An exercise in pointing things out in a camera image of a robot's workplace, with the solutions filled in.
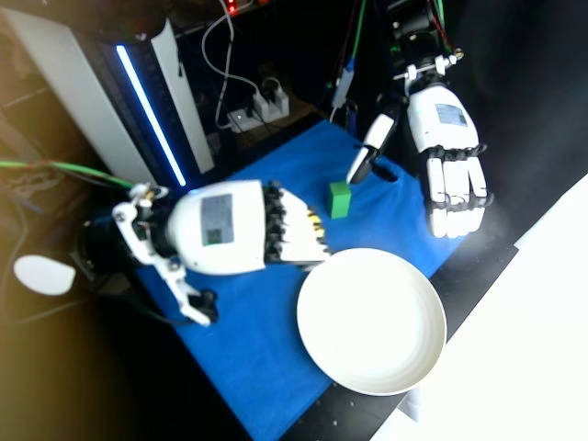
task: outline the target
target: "green block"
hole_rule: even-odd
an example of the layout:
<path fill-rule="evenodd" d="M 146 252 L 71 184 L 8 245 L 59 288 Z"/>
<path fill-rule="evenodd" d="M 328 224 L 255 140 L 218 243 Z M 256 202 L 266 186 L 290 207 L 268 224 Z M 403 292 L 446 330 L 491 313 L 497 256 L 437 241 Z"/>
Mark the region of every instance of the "green block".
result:
<path fill-rule="evenodd" d="M 331 219 L 344 218 L 349 213 L 351 189 L 346 182 L 332 182 L 329 185 L 329 214 Z"/>

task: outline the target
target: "power strip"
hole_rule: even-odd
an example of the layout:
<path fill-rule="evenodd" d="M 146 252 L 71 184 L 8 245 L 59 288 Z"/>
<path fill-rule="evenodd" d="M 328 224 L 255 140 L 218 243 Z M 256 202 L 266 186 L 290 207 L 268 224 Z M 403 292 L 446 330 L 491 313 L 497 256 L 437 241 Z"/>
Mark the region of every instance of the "power strip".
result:
<path fill-rule="evenodd" d="M 282 87 L 277 89 L 275 97 L 276 100 L 270 102 L 261 95 L 255 94 L 254 111 L 251 117 L 247 115 L 246 108 L 240 108 L 230 113 L 231 130 L 235 133 L 241 133 L 287 117 L 290 114 L 290 103 L 288 95 Z"/>

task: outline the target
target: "blue light strip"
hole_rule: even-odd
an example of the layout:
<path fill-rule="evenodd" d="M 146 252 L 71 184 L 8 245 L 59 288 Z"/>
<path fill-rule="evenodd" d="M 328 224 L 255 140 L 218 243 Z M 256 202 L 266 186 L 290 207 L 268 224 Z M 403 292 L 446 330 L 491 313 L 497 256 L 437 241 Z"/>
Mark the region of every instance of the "blue light strip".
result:
<path fill-rule="evenodd" d="M 167 158 L 167 161 L 169 162 L 169 164 L 172 166 L 172 170 L 174 170 L 175 179 L 177 179 L 177 182 L 179 183 L 180 186 L 182 186 L 182 187 L 185 186 L 186 180 L 184 179 L 184 175 L 182 175 L 182 171 L 180 170 L 180 166 L 177 164 L 177 161 L 175 160 L 174 154 L 172 153 L 172 149 L 169 147 L 169 144 L 167 143 L 167 139 L 165 138 L 164 131 L 162 130 L 161 126 L 159 125 L 159 121 L 157 120 L 157 118 L 155 117 L 155 114 L 153 113 L 153 109 L 151 107 L 151 104 L 149 103 L 149 99 L 147 99 L 147 96 L 145 95 L 145 91 L 143 90 L 143 86 L 141 85 L 141 82 L 139 81 L 139 77 L 137 76 L 137 73 L 135 72 L 135 68 L 132 66 L 132 63 L 130 62 L 130 58 L 127 53 L 127 50 L 125 49 L 124 46 L 118 45 L 117 46 L 117 54 L 119 55 L 119 58 L 122 61 L 122 65 L 125 68 L 125 71 L 127 73 L 127 76 L 130 79 L 130 83 L 132 84 L 132 87 L 135 89 L 135 93 L 137 94 L 139 101 L 141 101 L 141 105 L 143 106 L 143 110 L 145 111 L 145 115 L 147 115 L 147 119 L 151 123 L 151 126 L 153 127 L 153 131 L 155 132 L 155 136 L 157 137 L 157 140 L 159 141 L 159 143 L 162 146 L 162 149 L 165 153 L 165 157 Z"/>

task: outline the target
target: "blue tablecloth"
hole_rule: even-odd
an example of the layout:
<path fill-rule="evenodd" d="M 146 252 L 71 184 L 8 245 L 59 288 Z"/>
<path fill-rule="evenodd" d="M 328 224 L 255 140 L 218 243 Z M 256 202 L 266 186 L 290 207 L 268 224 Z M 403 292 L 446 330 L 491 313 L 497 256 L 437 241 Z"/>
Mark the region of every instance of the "blue tablecloth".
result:
<path fill-rule="evenodd" d="M 432 276 L 460 240 L 431 236 L 419 183 L 397 165 L 381 159 L 398 181 L 369 176 L 353 188 L 348 217 L 328 218 L 329 183 L 345 180 L 356 145 L 357 140 L 325 121 L 232 179 L 277 180 L 304 199 L 323 219 L 334 251 L 379 248 Z M 139 274 L 163 311 L 179 317 L 155 271 L 143 268 Z M 189 325 L 176 331 L 255 440 L 279 438 L 330 384 L 308 356 L 297 329 L 296 302 L 304 277 L 294 266 L 276 265 L 240 276 L 190 273 L 187 278 L 196 288 L 218 293 L 220 318 L 209 328 Z"/>

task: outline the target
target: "white plate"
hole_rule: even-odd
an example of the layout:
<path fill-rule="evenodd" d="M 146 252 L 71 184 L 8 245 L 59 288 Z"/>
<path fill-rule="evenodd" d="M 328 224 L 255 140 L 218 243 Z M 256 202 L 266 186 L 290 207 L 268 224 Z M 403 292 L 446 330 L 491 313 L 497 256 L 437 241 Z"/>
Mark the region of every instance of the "white plate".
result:
<path fill-rule="evenodd" d="M 297 315 L 319 368 L 368 395 L 415 387 L 447 338 L 443 305 L 427 278 L 398 256 L 368 248 L 342 251 L 314 268 Z"/>

